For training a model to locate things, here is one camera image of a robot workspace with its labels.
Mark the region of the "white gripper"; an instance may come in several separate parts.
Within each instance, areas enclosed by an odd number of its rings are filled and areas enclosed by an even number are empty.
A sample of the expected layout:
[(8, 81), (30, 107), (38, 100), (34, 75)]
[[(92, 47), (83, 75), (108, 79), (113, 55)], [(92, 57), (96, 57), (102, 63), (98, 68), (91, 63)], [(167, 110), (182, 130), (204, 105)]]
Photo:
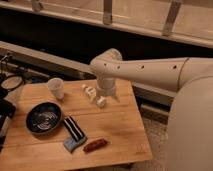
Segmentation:
[(106, 105), (106, 98), (103, 96), (113, 96), (116, 92), (115, 79), (98, 77), (96, 90), (91, 86), (87, 86), (86, 84), (82, 85), (82, 89), (90, 100), (93, 100), (96, 97), (97, 90), (100, 97), (97, 99), (96, 105), (99, 108), (103, 108)]

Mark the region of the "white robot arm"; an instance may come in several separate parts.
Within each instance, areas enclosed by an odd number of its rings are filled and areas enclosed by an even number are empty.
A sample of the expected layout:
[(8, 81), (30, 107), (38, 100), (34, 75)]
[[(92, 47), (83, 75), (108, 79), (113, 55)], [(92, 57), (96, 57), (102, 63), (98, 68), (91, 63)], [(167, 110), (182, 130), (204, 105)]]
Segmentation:
[(174, 91), (165, 171), (213, 171), (213, 58), (124, 61), (112, 48), (93, 58), (90, 70), (104, 96), (115, 93), (117, 78)]

